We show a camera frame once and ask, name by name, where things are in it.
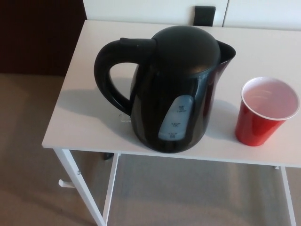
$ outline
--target red cup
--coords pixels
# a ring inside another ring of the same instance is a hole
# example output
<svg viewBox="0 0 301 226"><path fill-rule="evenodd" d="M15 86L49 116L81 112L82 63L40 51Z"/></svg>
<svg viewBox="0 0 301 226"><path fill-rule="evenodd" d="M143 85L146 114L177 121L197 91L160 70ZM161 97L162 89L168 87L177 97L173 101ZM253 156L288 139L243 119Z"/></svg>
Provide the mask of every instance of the red cup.
<svg viewBox="0 0 301 226"><path fill-rule="evenodd" d="M289 85L269 77L249 80L241 89L241 98L235 135L249 146L263 145L300 106Z"/></svg>

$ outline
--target beige carpet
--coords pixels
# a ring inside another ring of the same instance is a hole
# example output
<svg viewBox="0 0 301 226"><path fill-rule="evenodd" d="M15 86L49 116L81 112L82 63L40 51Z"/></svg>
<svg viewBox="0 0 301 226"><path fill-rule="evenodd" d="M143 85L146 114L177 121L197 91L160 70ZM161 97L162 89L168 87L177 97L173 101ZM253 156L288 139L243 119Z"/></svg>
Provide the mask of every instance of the beige carpet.
<svg viewBox="0 0 301 226"><path fill-rule="evenodd" d="M41 147L63 78L0 74L0 226L95 225L54 152ZM72 152L102 212L111 161ZM301 170L287 169L297 225ZM272 167L121 156L109 226L287 226Z"/></svg>

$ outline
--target electric kettle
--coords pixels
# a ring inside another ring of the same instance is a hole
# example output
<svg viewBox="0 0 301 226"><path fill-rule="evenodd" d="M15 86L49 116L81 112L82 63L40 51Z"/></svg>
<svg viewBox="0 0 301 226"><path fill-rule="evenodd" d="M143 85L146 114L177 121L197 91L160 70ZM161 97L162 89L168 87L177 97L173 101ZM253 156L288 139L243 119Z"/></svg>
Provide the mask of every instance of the electric kettle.
<svg viewBox="0 0 301 226"><path fill-rule="evenodd" d="M194 146L209 122L217 81L236 52L193 26L172 26L152 39L125 39L104 46L96 57L95 81L104 97L131 117L140 141L176 153ZM138 64L130 99L115 88L110 69Z"/></svg>

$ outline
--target table top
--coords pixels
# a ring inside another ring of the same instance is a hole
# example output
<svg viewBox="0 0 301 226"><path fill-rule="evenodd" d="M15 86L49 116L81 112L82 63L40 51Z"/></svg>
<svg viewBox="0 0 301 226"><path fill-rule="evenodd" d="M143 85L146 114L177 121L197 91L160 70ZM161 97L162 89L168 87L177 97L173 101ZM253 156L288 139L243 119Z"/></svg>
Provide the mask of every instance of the table top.
<svg viewBox="0 0 301 226"><path fill-rule="evenodd" d="M166 154L145 147L130 122L98 90L94 61L107 43L125 38L151 38L170 25L86 21L42 145L93 152L165 156L262 165L301 167L301 113L285 122L262 146L249 147L234 136L243 84L259 76L281 79L301 96L301 32L203 27L237 55L217 84L208 129L191 149ZM112 68L116 87L129 97L136 65Z"/></svg>

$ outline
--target dark brown wall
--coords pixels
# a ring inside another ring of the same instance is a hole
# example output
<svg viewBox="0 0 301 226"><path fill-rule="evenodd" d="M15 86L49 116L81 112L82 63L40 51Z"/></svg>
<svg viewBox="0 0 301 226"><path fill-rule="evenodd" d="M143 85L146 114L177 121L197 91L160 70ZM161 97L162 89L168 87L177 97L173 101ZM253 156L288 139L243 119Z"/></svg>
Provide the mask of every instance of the dark brown wall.
<svg viewBox="0 0 301 226"><path fill-rule="evenodd" d="M2 0L0 73L65 75L86 19L82 0Z"/></svg>

